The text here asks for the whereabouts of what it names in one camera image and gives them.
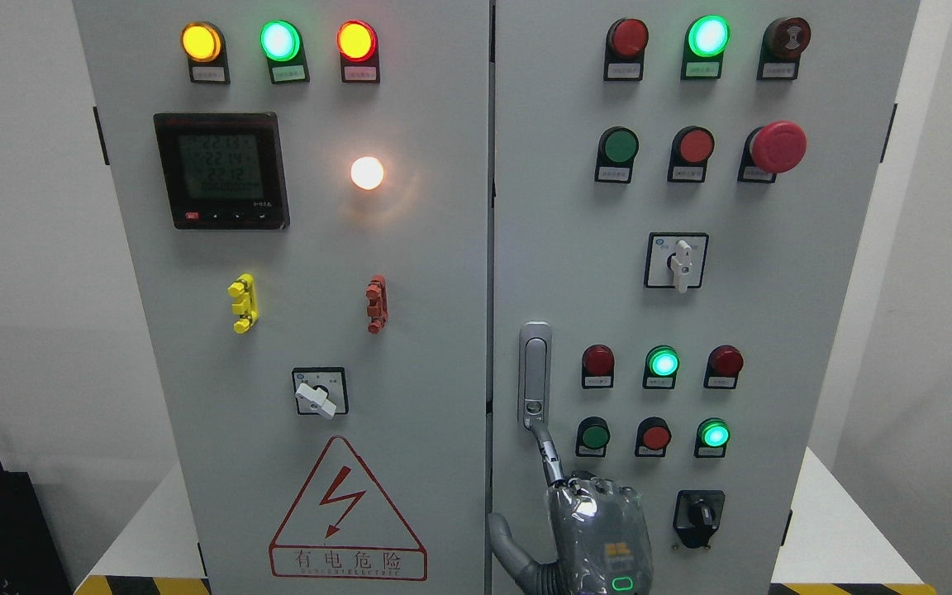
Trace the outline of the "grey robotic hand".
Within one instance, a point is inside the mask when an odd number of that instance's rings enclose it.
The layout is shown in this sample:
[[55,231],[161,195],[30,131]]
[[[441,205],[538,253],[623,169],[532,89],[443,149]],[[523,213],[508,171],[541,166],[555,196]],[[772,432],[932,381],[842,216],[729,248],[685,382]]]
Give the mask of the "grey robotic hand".
[[577,471],[566,477],[543,421],[528,426],[539,445],[558,560],[535,561],[506,517],[488,515],[488,544],[525,594],[650,594],[649,530],[635,489]]

